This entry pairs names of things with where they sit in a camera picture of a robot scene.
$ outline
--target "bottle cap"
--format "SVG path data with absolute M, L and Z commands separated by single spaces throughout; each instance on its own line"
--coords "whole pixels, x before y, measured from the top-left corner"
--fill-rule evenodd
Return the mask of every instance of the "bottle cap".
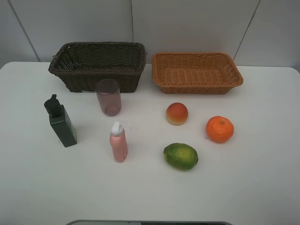
M 63 114 L 60 102 L 56 99 L 56 95 L 52 95 L 51 99 L 47 100 L 44 106 L 50 117 L 56 118 Z
M 123 132 L 123 127 L 119 122 L 115 122 L 112 126 L 111 134 L 120 135 Z

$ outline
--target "orange wicker basket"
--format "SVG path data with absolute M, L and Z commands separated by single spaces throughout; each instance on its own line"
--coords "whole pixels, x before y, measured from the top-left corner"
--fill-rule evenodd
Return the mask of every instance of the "orange wicker basket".
M 156 53 L 152 75 L 168 94 L 225 94 L 243 84 L 233 60 L 224 53 Z

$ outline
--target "green fruit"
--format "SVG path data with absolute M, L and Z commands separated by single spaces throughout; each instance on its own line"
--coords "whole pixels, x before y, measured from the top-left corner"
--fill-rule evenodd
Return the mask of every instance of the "green fruit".
M 198 162 L 196 150 L 181 143 L 173 143 L 165 147 L 164 157 L 168 164 L 180 170 L 190 170 Z

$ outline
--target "glass cup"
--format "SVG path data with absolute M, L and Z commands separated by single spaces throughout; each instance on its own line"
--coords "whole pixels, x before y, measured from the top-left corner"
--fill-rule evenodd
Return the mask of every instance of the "glass cup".
M 107 116 L 115 116 L 121 110 L 121 94 L 119 84 L 114 79 L 104 79 L 96 84 L 96 94 L 102 112 Z

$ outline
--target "pink bottle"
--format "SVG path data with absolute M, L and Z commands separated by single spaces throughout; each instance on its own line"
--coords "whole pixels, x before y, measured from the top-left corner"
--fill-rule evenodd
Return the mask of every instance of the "pink bottle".
M 125 130 L 119 122 L 113 124 L 109 141 L 112 146 L 114 160 L 119 163 L 124 162 L 127 156 L 127 142 Z

